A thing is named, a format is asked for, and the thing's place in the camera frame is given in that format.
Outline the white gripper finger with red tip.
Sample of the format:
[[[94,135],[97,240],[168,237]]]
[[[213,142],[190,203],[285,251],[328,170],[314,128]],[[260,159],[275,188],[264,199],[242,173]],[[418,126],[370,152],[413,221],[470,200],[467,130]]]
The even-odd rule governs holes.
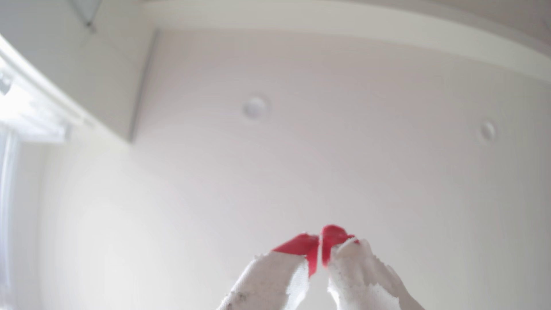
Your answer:
[[[366,239],[327,225],[321,230],[321,257],[337,309],[423,309]]]
[[[299,234],[245,268],[218,309],[297,309],[317,270],[320,238]]]

